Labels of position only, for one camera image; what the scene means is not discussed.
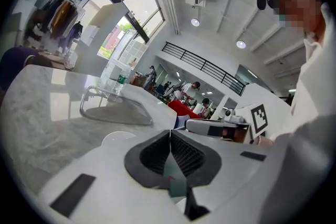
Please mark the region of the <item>clothes rack with garments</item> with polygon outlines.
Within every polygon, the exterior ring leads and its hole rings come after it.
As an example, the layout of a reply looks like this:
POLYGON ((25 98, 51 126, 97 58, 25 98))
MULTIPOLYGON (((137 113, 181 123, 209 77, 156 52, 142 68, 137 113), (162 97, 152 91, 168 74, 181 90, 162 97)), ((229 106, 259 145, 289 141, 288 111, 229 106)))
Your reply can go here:
POLYGON ((64 54, 82 35, 81 18, 84 13, 72 0, 49 0, 30 15, 24 46, 57 46, 64 54))

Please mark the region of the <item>white round plate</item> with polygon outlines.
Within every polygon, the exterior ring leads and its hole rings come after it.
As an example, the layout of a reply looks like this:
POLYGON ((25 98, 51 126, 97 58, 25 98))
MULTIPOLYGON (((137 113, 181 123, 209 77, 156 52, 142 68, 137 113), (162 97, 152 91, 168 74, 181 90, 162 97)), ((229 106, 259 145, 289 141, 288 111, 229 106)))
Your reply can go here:
POLYGON ((115 131, 108 134, 102 141, 101 146, 116 146, 120 143, 127 142, 128 140, 135 138, 136 135, 126 131, 115 131))

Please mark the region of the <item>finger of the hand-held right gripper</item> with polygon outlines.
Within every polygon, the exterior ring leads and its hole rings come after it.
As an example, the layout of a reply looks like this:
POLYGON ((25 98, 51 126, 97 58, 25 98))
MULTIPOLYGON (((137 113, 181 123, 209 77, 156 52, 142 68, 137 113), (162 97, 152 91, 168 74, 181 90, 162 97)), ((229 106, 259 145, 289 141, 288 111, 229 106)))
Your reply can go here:
POLYGON ((223 137, 223 133, 226 131, 226 137, 233 139, 238 125, 214 120, 188 119, 185 122, 185 128, 192 133, 213 137, 223 137))

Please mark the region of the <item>black balcony railing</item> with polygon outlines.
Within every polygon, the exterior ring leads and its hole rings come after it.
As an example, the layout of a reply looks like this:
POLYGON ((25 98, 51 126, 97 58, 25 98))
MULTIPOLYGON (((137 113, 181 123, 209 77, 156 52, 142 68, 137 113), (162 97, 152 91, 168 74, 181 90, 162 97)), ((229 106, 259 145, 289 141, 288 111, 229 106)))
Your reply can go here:
POLYGON ((242 95, 245 84, 212 62, 170 42, 165 43, 162 51, 204 72, 239 96, 242 95))

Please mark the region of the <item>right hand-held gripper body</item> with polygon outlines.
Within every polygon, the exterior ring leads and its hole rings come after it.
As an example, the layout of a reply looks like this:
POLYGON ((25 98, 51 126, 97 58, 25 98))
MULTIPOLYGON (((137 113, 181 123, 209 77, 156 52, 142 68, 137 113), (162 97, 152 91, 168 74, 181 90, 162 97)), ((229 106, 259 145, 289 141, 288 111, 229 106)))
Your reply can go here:
POLYGON ((230 121, 224 122, 235 123, 238 128, 235 130, 233 139, 227 138, 226 131, 224 131, 223 140, 252 144, 256 137, 265 135, 268 120, 262 103, 247 105, 234 110, 235 116, 230 121))

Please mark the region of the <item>white grid shelf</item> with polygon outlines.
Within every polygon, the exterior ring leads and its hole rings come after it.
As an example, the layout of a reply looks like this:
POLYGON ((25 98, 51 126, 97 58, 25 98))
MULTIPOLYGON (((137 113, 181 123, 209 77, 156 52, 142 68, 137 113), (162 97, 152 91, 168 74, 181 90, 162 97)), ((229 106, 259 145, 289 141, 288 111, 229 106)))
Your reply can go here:
POLYGON ((127 44, 122 49, 118 60, 133 70, 146 52, 148 45, 144 39, 133 30, 129 29, 128 32, 132 33, 133 36, 129 38, 127 44))

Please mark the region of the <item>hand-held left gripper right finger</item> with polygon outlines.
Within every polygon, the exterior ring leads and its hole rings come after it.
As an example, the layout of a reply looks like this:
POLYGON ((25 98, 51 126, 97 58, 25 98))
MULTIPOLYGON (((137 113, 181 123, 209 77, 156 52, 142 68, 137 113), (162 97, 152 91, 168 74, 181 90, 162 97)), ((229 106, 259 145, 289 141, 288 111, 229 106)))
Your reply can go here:
POLYGON ((269 149, 172 130, 171 152, 186 176, 185 208, 192 215, 173 206, 171 224, 257 224, 257 199, 237 198, 258 182, 269 149))

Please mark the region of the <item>transparent grey tray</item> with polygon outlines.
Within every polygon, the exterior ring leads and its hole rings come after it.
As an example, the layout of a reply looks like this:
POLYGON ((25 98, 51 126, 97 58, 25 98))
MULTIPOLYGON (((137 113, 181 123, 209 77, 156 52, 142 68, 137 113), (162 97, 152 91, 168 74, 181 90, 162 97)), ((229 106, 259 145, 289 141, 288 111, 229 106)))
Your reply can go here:
POLYGON ((96 86, 87 88, 79 112, 88 119, 101 122, 144 126, 153 123, 140 102, 96 86))

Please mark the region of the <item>red-clothed table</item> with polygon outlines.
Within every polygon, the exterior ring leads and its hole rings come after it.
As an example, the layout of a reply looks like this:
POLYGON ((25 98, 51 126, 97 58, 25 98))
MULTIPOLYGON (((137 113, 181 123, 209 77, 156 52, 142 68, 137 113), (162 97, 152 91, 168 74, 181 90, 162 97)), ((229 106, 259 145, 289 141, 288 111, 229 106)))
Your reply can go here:
POLYGON ((187 105, 183 104, 180 100, 174 100, 168 103, 168 107, 173 109, 177 116, 185 116, 188 115, 191 119, 200 119, 201 117, 194 113, 191 109, 188 108, 187 105))

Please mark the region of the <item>white partition cabinet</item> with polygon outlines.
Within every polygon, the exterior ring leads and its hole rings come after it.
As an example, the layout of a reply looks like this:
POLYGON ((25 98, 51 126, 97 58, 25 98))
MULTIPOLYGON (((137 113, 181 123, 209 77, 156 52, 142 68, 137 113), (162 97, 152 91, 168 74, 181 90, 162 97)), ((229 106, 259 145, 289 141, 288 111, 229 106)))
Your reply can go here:
POLYGON ((77 42, 78 56, 73 68, 74 72, 101 76, 108 59, 98 55, 98 52, 120 19, 126 15, 128 9, 120 3, 103 6, 90 21, 77 42))

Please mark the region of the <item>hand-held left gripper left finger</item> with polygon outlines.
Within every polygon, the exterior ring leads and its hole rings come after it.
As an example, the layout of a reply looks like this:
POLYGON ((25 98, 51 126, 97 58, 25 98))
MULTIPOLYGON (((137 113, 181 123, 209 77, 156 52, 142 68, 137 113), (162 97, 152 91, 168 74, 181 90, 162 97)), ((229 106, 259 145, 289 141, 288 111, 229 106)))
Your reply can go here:
POLYGON ((56 222, 184 224, 163 176, 170 132, 99 146, 53 176, 38 197, 56 222))

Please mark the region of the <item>person's right forearm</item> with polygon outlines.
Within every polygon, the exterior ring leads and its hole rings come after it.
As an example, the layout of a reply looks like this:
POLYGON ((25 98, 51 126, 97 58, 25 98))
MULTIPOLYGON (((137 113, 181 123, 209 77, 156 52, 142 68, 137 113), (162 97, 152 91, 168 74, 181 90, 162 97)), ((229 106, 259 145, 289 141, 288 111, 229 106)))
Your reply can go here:
POLYGON ((260 135, 254 139, 253 145, 261 147, 272 147, 274 145, 274 141, 260 135))

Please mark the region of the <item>person's white shirt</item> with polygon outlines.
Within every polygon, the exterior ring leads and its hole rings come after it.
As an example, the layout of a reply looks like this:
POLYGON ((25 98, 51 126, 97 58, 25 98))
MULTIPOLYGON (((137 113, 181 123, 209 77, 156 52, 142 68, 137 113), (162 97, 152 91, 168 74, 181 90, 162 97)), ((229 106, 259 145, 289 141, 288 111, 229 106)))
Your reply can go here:
POLYGON ((336 19, 327 3, 322 4, 321 11, 326 24, 323 44, 314 41, 312 34, 304 40, 306 63, 300 70, 290 113, 272 140, 336 112, 336 19))

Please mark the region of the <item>clear plastic water bottle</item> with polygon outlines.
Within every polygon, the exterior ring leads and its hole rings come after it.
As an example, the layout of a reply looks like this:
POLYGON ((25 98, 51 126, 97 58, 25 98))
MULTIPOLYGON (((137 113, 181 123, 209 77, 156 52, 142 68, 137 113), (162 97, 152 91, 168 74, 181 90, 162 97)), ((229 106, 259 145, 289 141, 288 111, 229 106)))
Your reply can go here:
POLYGON ((110 74, 110 79, 112 79, 114 83, 114 91, 117 95, 121 94, 123 86, 128 79, 131 72, 131 67, 128 65, 117 66, 112 69, 110 74))

